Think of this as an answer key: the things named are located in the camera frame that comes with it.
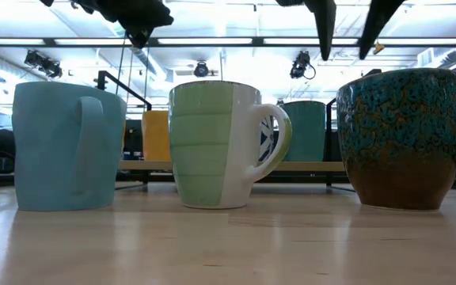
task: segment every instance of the ceiling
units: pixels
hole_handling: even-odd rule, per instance
[[[336,3],[334,36],[361,36],[370,1],[336,0]],[[305,6],[283,8],[274,0],[168,0],[165,4],[175,21],[170,26],[156,28],[154,37],[317,36],[314,15]],[[81,9],[72,9],[67,0],[56,0],[51,8],[37,0],[0,0],[0,37],[118,37],[118,30],[118,24],[105,21],[99,13],[89,15]],[[381,36],[456,36],[456,0],[408,0],[393,15]],[[118,76],[121,67],[120,81],[129,83],[134,91],[163,108],[174,86],[212,79],[255,86],[268,103],[276,103],[279,98],[327,102],[335,97],[340,86],[374,68],[385,71],[416,67],[418,54],[426,49],[388,47],[377,55],[371,52],[361,61],[357,48],[335,47],[324,62],[317,47],[151,47],[149,59],[161,74],[146,76],[146,65],[132,56],[129,48],[33,48],[61,62],[64,70],[58,80],[61,82],[95,86],[93,80],[99,70]],[[0,84],[0,104],[12,103],[16,83],[45,79],[23,63],[27,50],[0,47],[0,70],[9,78],[6,85]],[[311,55],[316,69],[312,80],[289,76],[299,51]],[[191,72],[200,60],[209,69],[219,71],[217,75],[203,79],[193,76]],[[113,83],[108,83],[108,91],[116,91]],[[119,95],[126,100],[126,93],[119,91]],[[129,96],[128,104],[141,102]]]

